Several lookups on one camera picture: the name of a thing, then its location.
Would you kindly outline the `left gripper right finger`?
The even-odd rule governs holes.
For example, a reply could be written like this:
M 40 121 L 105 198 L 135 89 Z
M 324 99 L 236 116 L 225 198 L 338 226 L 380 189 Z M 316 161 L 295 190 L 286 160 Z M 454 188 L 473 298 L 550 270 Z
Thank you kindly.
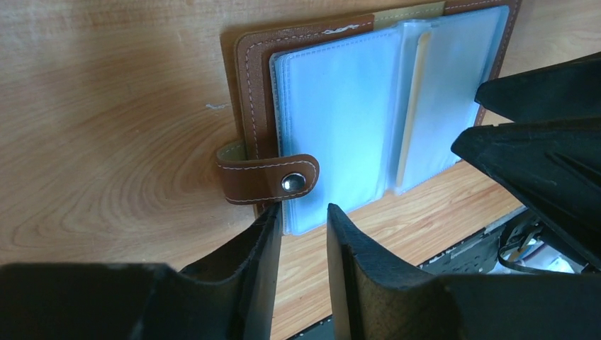
M 327 208 L 336 339 L 599 339 L 600 276 L 435 276 Z

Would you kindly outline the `brown leather card holder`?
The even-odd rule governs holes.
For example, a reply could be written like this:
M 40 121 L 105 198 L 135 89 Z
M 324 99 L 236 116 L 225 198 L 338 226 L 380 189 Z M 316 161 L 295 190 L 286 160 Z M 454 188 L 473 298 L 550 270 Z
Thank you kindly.
M 452 167 L 480 125 L 519 1 L 433 1 L 245 33 L 234 46 L 242 139 L 218 152 L 229 203 L 281 206 L 301 235 Z

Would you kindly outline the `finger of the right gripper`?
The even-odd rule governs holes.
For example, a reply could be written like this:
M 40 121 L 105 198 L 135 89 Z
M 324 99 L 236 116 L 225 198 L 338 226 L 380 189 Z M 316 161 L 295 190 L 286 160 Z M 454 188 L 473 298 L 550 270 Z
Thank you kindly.
M 600 116 L 600 53 L 481 84 L 475 102 L 516 123 Z
M 471 127 L 451 150 L 600 267 L 599 118 Z

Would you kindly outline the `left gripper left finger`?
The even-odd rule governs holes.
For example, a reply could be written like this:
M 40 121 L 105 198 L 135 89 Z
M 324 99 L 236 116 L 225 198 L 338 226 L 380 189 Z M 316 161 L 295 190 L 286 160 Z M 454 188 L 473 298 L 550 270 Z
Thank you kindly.
M 175 270 L 165 263 L 1 267 L 2 339 L 268 339 L 281 207 Z

